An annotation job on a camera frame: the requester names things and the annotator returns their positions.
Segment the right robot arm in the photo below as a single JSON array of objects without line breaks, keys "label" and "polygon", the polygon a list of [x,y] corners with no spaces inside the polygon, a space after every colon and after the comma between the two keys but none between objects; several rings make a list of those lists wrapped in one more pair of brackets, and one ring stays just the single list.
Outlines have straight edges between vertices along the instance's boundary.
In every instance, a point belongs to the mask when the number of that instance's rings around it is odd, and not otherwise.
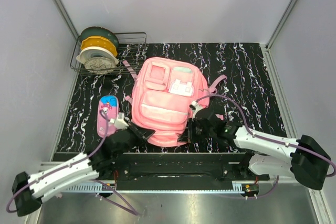
[{"label": "right robot arm", "polygon": [[314,140],[283,138],[220,119],[210,108],[192,106],[190,114],[143,106],[132,114],[137,126],[154,130],[148,142],[159,147],[200,143],[208,138],[220,145],[253,151],[238,167],[239,176],[250,180],[256,175],[292,177],[300,184],[321,190],[332,165],[330,156]]}]

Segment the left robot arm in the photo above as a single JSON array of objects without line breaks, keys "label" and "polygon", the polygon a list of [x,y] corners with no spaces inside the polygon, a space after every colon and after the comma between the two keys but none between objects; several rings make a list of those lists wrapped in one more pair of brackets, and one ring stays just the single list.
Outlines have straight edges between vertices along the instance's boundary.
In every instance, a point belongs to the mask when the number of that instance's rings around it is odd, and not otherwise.
[{"label": "left robot arm", "polygon": [[93,151],[79,153],[73,158],[51,169],[28,174],[21,172],[15,176],[12,193],[6,211],[23,217],[38,210],[43,203],[56,194],[76,184],[93,180],[117,179],[123,168],[118,159],[136,144],[147,139],[146,130],[134,124],[119,129],[110,136],[104,136]]}]

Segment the pink school backpack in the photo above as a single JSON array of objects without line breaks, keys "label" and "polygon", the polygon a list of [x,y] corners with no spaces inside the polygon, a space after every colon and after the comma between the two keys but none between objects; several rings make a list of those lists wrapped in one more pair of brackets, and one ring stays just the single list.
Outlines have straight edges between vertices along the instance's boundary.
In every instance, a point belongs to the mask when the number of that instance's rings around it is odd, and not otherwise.
[{"label": "pink school backpack", "polygon": [[161,57],[145,60],[138,74],[126,61],[123,64],[135,80],[132,95],[126,98],[132,123],[154,130],[148,143],[159,147],[182,145],[178,138],[193,116],[190,105],[196,101],[201,108],[208,107],[209,95],[227,78],[223,74],[208,84],[197,66]]}]

